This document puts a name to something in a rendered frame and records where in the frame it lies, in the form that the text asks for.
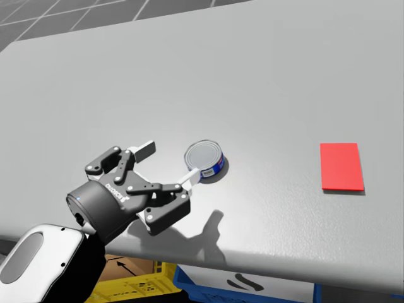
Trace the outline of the blue box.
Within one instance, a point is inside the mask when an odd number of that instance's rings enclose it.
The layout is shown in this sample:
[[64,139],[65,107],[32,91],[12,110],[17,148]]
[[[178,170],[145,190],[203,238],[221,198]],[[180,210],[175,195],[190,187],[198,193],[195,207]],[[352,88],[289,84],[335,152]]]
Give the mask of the blue box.
[[190,300],[199,303],[324,303],[322,299],[323,289],[318,284],[314,285],[308,302],[304,302],[302,299],[288,300],[197,285],[179,266],[175,271],[174,285],[187,292]]

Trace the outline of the brown box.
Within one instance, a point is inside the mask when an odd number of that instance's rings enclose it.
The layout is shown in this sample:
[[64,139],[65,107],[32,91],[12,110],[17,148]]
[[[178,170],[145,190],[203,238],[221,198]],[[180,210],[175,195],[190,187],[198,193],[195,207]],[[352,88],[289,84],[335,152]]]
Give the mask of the brown box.
[[106,254],[105,268],[99,282],[152,274],[154,261]]

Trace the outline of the yellow box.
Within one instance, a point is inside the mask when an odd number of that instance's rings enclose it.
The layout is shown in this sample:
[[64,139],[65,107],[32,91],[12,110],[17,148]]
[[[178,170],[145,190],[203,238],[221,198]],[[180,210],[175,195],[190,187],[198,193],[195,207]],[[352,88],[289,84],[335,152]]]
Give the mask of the yellow box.
[[177,265],[154,262],[153,273],[98,282],[85,303],[113,303],[124,300],[178,293],[174,285]]

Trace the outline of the pink pad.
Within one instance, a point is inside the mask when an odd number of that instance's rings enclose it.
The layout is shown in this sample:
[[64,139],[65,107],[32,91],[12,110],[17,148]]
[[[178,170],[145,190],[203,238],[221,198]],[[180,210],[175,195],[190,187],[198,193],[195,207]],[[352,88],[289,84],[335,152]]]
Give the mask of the pink pad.
[[321,143],[321,186],[325,191],[364,191],[358,144]]

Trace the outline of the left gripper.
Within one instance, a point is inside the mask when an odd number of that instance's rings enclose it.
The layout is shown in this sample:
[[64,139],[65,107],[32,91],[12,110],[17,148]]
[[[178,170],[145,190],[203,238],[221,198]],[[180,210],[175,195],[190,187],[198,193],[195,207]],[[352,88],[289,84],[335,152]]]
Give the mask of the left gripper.
[[125,150],[113,146],[85,166],[88,178],[66,201],[76,221],[90,224],[104,244],[126,230],[138,215],[148,233],[156,236],[191,211],[192,187],[201,179],[197,168],[174,184],[150,183],[133,171],[156,152],[153,140]]

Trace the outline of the white box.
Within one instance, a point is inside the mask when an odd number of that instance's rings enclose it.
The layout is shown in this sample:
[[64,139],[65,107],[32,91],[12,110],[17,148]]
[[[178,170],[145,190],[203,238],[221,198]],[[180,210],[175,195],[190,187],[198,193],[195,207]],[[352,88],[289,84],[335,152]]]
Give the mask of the white box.
[[195,266],[179,265],[186,275],[197,285],[233,290],[247,294],[274,296],[288,300],[302,299],[308,302],[315,284],[250,275],[232,271],[214,270]]

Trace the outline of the blue flat can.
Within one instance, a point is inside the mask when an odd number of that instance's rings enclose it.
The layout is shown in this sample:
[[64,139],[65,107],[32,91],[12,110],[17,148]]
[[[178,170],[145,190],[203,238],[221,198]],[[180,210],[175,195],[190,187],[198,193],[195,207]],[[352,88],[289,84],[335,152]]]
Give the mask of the blue flat can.
[[217,142],[200,140],[187,148],[184,163],[188,171],[199,170],[201,183],[213,184],[223,177],[226,159]]

